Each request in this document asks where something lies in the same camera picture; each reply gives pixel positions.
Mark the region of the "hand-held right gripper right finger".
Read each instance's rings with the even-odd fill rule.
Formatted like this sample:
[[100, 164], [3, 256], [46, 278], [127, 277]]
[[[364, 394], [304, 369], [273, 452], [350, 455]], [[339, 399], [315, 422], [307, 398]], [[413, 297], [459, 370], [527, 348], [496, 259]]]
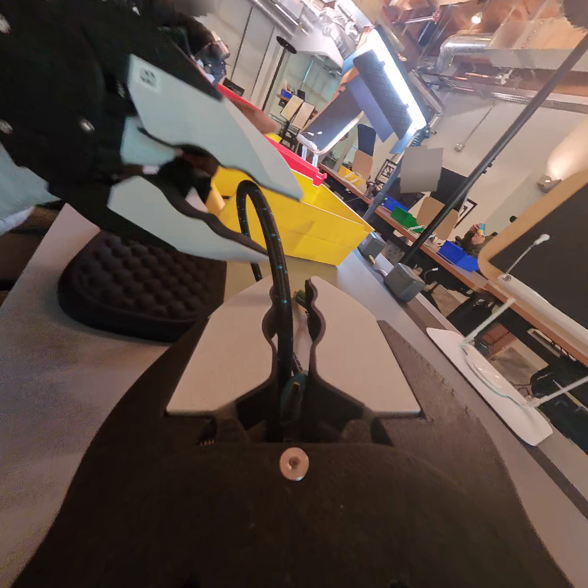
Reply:
[[310, 371], [318, 383], [378, 416], [415, 417], [421, 407], [377, 319], [318, 276], [305, 284]]

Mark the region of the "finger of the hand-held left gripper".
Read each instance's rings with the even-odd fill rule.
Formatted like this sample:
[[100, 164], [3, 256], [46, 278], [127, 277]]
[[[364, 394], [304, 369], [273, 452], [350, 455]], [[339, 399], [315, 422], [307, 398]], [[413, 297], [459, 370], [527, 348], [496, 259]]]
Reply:
[[303, 190], [283, 156], [230, 101], [135, 55], [129, 56], [126, 82], [137, 114], [125, 121], [124, 164], [162, 166], [179, 150], [199, 148], [260, 187], [302, 200]]
[[175, 250], [217, 261], [268, 261], [266, 249], [228, 229], [215, 215], [193, 207], [166, 184], [134, 176], [115, 185], [107, 207]]

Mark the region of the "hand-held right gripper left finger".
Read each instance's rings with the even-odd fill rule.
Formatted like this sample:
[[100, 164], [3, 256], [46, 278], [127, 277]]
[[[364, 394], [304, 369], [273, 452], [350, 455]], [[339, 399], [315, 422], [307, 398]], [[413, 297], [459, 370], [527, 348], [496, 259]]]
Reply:
[[168, 402], [168, 414], [217, 413], [275, 380], [277, 349], [266, 325], [272, 287], [266, 277], [212, 313]]

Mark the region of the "person's left forearm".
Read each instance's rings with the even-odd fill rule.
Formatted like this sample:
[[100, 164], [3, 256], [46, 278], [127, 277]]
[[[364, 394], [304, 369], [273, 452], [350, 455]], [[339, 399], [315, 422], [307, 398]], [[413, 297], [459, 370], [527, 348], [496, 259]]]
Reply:
[[18, 166], [1, 145], [1, 236], [22, 225], [37, 206], [57, 201], [47, 182]]

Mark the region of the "black foam wrist pad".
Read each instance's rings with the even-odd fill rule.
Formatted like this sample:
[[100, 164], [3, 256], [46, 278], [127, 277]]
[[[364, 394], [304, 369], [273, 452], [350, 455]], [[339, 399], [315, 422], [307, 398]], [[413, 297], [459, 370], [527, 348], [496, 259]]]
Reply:
[[57, 301], [81, 325], [173, 344], [202, 334], [224, 302], [226, 274], [226, 262], [100, 232], [63, 270]]

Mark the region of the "white panel stand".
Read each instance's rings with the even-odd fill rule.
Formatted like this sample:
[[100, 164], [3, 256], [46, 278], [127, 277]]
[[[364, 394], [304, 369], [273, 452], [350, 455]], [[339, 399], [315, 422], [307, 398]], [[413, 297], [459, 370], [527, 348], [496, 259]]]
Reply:
[[514, 297], [508, 298], [500, 311], [481, 323], [467, 336], [463, 337], [450, 330], [432, 328], [427, 329], [427, 334], [504, 424], [520, 440], [528, 445], [537, 446], [553, 433], [547, 420], [540, 415], [538, 407], [587, 384], [587, 377], [561, 387], [557, 392], [542, 398], [528, 400], [474, 347], [474, 339], [516, 302], [527, 304], [544, 318], [554, 319], [556, 325], [564, 327], [564, 330], [571, 334], [587, 336], [587, 330], [516, 278], [502, 275], [498, 278], [498, 284], [506, 287], [507, 294]]

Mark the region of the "black floor lamp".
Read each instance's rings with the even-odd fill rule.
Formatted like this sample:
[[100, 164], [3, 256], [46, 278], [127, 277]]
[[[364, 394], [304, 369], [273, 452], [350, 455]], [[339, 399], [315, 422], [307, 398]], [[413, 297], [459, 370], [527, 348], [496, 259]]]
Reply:
[[290, 43], [290, 41], [288, 41], [284, 37], [278, 35], [276, 37], [276, 40], [277, 40], [278, 45], [282, 49], [281, 49], [281, 53], [279, 55], [279, 59], [278, 59], [277, 65], [276, 65], [275, 70], [274, 70], [274, 73], [273, 73], [273, 77], [272, 77], [271, 82], [270, 82], [270, 84], [268, 86], [268, 91], [267, 91], [267, 93], [265, 95], [265, 99], [264, 99], [263, 104], [262, 104], [262, 107], [261, 107], [261, 110], [263, 112], [265, 111], [265, 109], [266, 109], [266, 107], [268, 105], [270, 96], [272, 94], [273, 87], [274, 87], [274, 85], [276, 83], [276, 79], [278, 77], [278, 74], [280, 72], [280, 69], [282, 67], [282, 64], [283, 64], [283, 61], [285, 59], [286, 54], [295, 55], [297, 53], [296, 48]]

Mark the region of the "green plastic bin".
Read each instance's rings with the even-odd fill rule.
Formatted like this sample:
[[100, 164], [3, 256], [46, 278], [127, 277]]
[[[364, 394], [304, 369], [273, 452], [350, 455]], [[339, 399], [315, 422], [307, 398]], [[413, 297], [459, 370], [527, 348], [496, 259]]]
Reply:
[[424, 226], [422, 224], [418, 224], [417, 219], [408, 210], [404, 210], [400, 206], [396, 206], [391, 211], [390, 216], [396, 222], [410, 231], [420, 233], [424, 229]]

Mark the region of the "led light panel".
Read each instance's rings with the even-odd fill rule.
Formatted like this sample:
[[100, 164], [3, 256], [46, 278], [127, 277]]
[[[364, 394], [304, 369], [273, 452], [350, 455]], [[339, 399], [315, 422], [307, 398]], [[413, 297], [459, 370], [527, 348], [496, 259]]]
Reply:
[[382, 25], [372, 28], [364, 41], [344, 61], [345, 70], [356, 70], [358, 82], [349, 88], [358, 106], [382, 142], [391, 135], [391, 154], [419, 146], [427, 137], [434, 110], [409, 77], [393, 39]]

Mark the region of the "long wooden table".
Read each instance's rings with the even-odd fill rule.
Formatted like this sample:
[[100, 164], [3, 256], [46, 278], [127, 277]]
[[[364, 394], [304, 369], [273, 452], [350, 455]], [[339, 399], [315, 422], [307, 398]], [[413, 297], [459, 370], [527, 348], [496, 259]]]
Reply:
[[[362, 202], [364, 208], [372, 204], [373, 200], [365, 196], [363, 191], [332, 169], [323, 164], [319, 164], [319, 169], [337, 187], [343, 189], [348, 196], [352, 195], [352, 203]], [[403, 252], [407, 252], [409, 247], [416, 241], [415, 235], [391, 218], [390, 211], [383, 206], [379, 206], [371, 214], [368, 222], [376, 230], [380, 227], [378, 223], [385, 224], [385, 233]], [[442, 273], [451, 274], [454, 280], [458, 281], [463, 288], [467, 289], [467, 292], [471, 293], [459, 316], [470, 312], [479, 300], [487, 300], [489, 303], [504, 303], [509, 297], [506, 291], [498, 284], [484, 278], [477, 272], [468, 272], [443, 258], [437, 253], [437, 247], [435, 246], [425, 244], [420, 247], [420, 252], [416, 254], [416, 265], [419, 268], [422, 268], [420, 261], [423, 260], [424, 256], [429, 264], [443, 268]], [[560, 328], [549, 325], [547, 319], [540, 318], [536, 311], [526, 308], [521, 301], [514, 302], [505, 311], [505, 313], [508, 312], [517, 318], [506, 319], [504, 327], [510, 333], [517, 335], [518, 339], [522, 336], [521, 342], [524, 344], [530, 343], [530, 349], [538, 356], [548, 360], [557, 353], [565, 353], [587, 366], [587, 344], [573, 341], [571, 335], [563, 334]]]

